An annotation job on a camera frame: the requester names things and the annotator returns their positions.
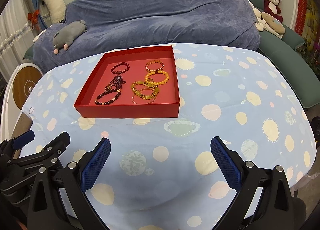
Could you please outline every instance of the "red tray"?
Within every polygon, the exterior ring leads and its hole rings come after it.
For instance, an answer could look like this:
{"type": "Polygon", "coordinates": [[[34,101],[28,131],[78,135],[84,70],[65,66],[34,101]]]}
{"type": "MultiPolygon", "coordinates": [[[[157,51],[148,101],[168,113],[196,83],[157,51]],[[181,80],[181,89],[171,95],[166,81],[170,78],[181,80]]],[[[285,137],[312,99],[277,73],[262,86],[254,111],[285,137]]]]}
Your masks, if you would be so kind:
{"type": "MultiPolygon", "coordinates": [[[[150,69],[158,67],[158,63],[149,66],[150,69]]],[[[116,71],[125,68],[126,66],[120,66],[116,71]]],[[[165,76],[156,74],[152,78],[155,81],[162,81],[165,76]]],[[[142,89],[145,86],[137,85],[136,88],[142,89]]],[[[152,91],[142,93],[150,95],[152,91]]],[[[108,94],[101,99],[101,102],[107,102],[115,95],[116,93],[108,94]]],[[[78,112],[86,118],[178,117],[179,106],[178,79],[172,46],[141,47],[105,53],[91,72],[74,104],[78,112]],[[134,104],[131,84],[138,80],[144,81],[148,73],[145,68],[146,63],[154,59],[164,63],[163,70],[168,72],[169,80],[166,84],[159,86],[160,92],[153,103],[147,104],[148,100],[136,96],[134,100],[137,104],[134,104]],[[119,62],[127,62],[130,65],[130,69],[122,74],[126,83],[122,85],[121,96],[110,105],[96,105],[94,103],[96,97],[104,92],[104,88],[116,76],[111,73],[111,68],[119,62]]]]}

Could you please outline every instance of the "gold bracelet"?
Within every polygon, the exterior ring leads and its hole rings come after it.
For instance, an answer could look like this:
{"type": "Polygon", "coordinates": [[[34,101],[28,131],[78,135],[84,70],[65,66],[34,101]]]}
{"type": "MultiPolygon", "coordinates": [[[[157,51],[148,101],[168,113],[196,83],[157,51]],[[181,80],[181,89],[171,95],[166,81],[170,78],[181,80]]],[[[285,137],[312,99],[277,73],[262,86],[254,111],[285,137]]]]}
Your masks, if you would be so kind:
{"type": "Polygon", "coordinates": [[[132,90],[132,92],[133,93],[135,93],[137,96],[139,96],[140,98],[142,98],[142,99],[147,99],[147,100],[149,100],[149,99],[151,99],[151,98],[155,98],[156,97],[156,95],[159,93],[159,88],[158,88],[158,86],[157,85],[153,85],[153,84],[151,84],[151,83],[149,83],[149,82],[143,82],[143,81],[135,81],[135,82],[133,82],[132,83],[132,85],[131,85],[131,90],[132,90]],[[146,95],[144,95],[144,94],[142,94],[142,93],[140,93],[137,89],[136,89],[136,85],[143,85],[143,86],[146,86],[146,87],[148,87],[148,88],[153,88],[155,91],[150,95],[150,96],[146,96],[146,95]]]}
{"type": "Polygon", "coordinates": [[[149,62],[146,64],[146,70],[147,70],[148,72],[161,71],[161,70],[163,69],[163,67],[164,67],[164,64],[163,64],[163,62],[162,62],[161,60],[151,60],[151,61],[149,61],[149,62]],[[152,63],[159,63],[159,64],[162,65],[162,67],[159,67],[159,68],[154,69],[154,70],[148,69],[148,66],[151,65],[152,63]]]}
{"type": "Polygon", "coordinates": [[[153,72],[148,73],[145,77],[146,82],[151,83],[152,85],[157,85],[157,86],[165,84],[168,80],[169,80],[169,74],[165,71],[153,71],[153,72]],[[163,81],[154,82],[154,80],[152,78],[149,78],[149,76],[152,76],[155,74],[164,74],[166,76],[166,78],[163,81]]]}
{"type": "MultiPolygon", "coordinates": [[[[153,90],[153,92],[155,92],[155,89],[154,88],[143,88],[143,89],[140,89],[140,90],[138,90],[140,93],[141,93],[141,91],[144,91],[144,90],[153,90]]],[[[136,96],[136,94],[133,94],[133,96],[132,96],[132,102],[134,103],[134,104],[137,104],[135,101],[134,101],[134,97],[136,96]]],[[[154,97],[154,98],[151,98],[151,101],[149,102],[149,103],[147,103],[147,104],[151,104],[155,99],[157,98],[157,93],[156,93],[156,96],[154,97]]]]}

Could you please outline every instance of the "bracelet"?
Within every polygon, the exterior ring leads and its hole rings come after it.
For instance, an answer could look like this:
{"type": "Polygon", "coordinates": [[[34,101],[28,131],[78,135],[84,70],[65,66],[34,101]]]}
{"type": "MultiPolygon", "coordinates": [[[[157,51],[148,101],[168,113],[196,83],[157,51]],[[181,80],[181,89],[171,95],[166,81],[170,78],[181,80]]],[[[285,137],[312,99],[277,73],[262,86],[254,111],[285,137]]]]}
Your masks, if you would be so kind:
{"type": "MultiPolygon", "coordinates": [[[[153,88],[143,88],[143,89],[141,89],[141,90],[138,90],[140,93],[141,93],[141,91],[144,91],[144,90],[153,90],[153,93],[155,93],[156,94],[156,96],[155,97],[151,97],[151,101],[149,102],[149,103],[147,103],[147,104],[151,104],[156,98],[157,98],[157,93],[155,92],[155,89],[153,89],[153,88]]],[[[136,96],[136,94],[133,94],[133,96],[132,96],[132,102],[134,103],[134,104],[137,104],[135,101],[134,101],[134,97],[136,96]]]]}
{"type": "Polygon", "coordinates": [[[145,79],[146,79],[146,82],[151,83],[152,85],[157,85],[157,86],[163,85],[169,80],[169,74],[165,71],[153,71],[153,72],[148,73],[146,75],[145,79]],[[163,80],[161,82],[154,82],[154,80],[149,78],[149,76],[155,75],[155,74],[164,74],[166,76],[166,78],[165,78],[165,80],[163,80]]]}
{"type": "Polygon", "coordinates": [[[121,89],[122,88],[122,84],[125,84],[126,81],[122,79],[121,75],[117,75],[115,76],[110,83],[105,87],[105,91],[107,91],[108,89],[111,89],[112,87],[116,87],[116,89],[121,89]]]}
{"type": "Polygon", "coordinates": [[[128,63],[121,62],[121,63],[115,65],[113,68],[111,68],[111,73],[115,74],[115,75],[120,75],[120,74],[126,73],[129,70],[129,68],[130,68],[130,66],[128,63]],[[115,71],[115,68],[117,68],[118,66],[122,66],[122,65],[127,66],[127,68],[125,70],[115,71]]]}
{"type": "Polygon", "coordinates": [[[142,82],[142,81],[135,81],[132,83],[131,85],[131,90],[133,93],[135,93],[137,96],[139,96],[140,98],[142,99],[151,99],[151,98],[155,98],[156,95],[159,93],[159,87],[157,85],[153,85],[149,82],[142,82]],[[135,86],[136,85],[143,85],[143,86],[146,86],[146,87],[149,87],[149,88],[153,88],[155,91],[150,95],[150,96],[146,96],[142,93],[140,93],[136,88],[135,86]]]}
{"type": "Polygon", "coordinates": [[[116,101],[119,96],[121,95],[121,90],[120,89],[107,89],[105,92],[103,92],[101,95],[98,95],[96,100],[94,101],[96,105],[106,105],[106,104],[112,104],[114,101],[116,101]],[[98,100],[100,98],[102,98],[103,96],[107,95],[107,94],[110,94],[110,93],[113,93],[113,92],[117,92],[116,96],[114,98],[112,98],[110,101],[107,101],[107,102],[98,102],[98,100]]]}
{"type": "Polygon", "coordinates": [[[161,71],[161,70],[163,69],[163,67],[164,67],[164,64],[163,64],[163,62],[162,62],[161,60],[152,60],[152,61],[149,61],[149,62],[146,64],[146,70],[147,70],[148,72],[161,71]],[[162,65],[162,67],[159,67],[159,68],[154,69],[154,70],[148,69],[148,66],[151,65],[152,63],[159,63],[159,64],[162,65]]]}

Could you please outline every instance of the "light blue tablecloth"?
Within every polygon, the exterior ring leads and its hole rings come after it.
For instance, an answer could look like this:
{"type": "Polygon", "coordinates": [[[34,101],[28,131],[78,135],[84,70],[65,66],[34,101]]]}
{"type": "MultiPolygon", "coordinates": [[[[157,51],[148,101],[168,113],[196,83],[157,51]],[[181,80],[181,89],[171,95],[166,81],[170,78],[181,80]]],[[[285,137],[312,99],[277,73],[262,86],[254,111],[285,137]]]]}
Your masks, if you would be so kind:
{"type": "Polygon", "coordinates": [[[60,157],[65,166],[101,137],[110,139],[111,154],[86,195],[111,230],[212,229],[236,193],[210,153],[215,136],[259,167],[283,166],[290,186],[314,162],[316,145],[307,117],[267,58],[239,48],[173,46],[178,118],[81,117],[74,101],[103,54],[51,70],[23,106],[34,122],[35,140],[22,156],[67,131],[71,143],[60,157]]]}

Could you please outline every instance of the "screw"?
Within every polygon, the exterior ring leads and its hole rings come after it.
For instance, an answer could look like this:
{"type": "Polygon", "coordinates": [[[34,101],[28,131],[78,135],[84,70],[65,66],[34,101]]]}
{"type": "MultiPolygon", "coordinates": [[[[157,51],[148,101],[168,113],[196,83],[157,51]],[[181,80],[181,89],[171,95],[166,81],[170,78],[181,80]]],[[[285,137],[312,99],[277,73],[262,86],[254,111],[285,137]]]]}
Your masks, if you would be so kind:
{"type": "Polygon", "coordinates": [[[247,161],[245,163],[245,165],[248,167],[248,168],[253,168],[253,162],[252,161],[247,161]]]}
{"type": "Polygon", "coordinates": [[[45,167],[41,167],[41,168],[39,169],[39,172],[40,172],[40,173],[44,173],[44,172],[45,172],[45,167]]]}
{"type": "Polygon", "coordinates": [[[278,166],[276,166],[276,170],[279,171],[279,172],[282,172],[283,168],[280,165],[278,165],[278,166]]]}
{"type": "Polygon", "coordinates": [[[72,161],[72,162],[70,162],[70,163],[68,164],[68,168],[69,168],[69,169],[74,169],[76,166],[77,166],[77,164],[76,164],[74,161],[72,161]]]}

